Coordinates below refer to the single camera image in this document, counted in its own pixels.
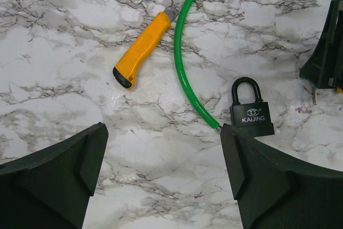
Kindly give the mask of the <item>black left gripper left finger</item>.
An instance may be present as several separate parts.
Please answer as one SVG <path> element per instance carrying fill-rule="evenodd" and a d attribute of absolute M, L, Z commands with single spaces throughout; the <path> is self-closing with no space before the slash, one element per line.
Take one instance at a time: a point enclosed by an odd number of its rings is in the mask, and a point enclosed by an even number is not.
<path fill-rule="evenodd" d="M 82 228 L 108 140 L 97 123 L 1 164 L 1 228 Z"/>

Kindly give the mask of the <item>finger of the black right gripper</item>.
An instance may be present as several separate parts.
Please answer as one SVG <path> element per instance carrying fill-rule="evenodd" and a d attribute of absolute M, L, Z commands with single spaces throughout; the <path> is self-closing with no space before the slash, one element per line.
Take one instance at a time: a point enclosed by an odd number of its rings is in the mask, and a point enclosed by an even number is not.
<path fill-rule="evenodd" d="M 318 89 L 342 87 L 342 0 L 331 0 L 318 44 L 300 77 Z"/>

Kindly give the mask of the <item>black Kaijing padlock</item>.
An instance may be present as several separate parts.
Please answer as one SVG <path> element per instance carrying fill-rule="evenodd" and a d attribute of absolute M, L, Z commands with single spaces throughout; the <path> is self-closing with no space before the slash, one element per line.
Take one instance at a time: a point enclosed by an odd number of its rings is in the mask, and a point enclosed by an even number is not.
<path fill-rule="evenodd" d="M 238 99 L 238 87 L 242 83 L 249 84 L 255 94 L 255 102 L 241 104 Z M 274 126 L 271 121 L 270 109 L 267 102 L 262 99 L 257 82 L 249 77 L 241 77 L 232 85 L 233 103 L 230 106 L 231 122 L 235 127 L 251 137 L 274 135 Z"/>

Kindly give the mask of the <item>black head silver key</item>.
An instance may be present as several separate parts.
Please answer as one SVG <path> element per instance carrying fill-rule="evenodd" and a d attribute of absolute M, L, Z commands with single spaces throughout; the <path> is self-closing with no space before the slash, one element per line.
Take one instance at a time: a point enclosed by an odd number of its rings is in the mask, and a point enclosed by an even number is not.
<path fill-rule="evenodd" d="M 317 88 L 314 84 L 311 85 L 313 105 L 317 105 Z"/>

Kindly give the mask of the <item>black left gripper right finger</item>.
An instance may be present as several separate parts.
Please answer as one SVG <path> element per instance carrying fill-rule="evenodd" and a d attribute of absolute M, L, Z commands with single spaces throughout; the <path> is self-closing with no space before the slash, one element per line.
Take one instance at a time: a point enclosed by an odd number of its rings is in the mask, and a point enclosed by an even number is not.
<path fill-rule="evenodd" d="M 221 145 L 244 228 L 342 228 L 342 172 L 224 124 Z"/>

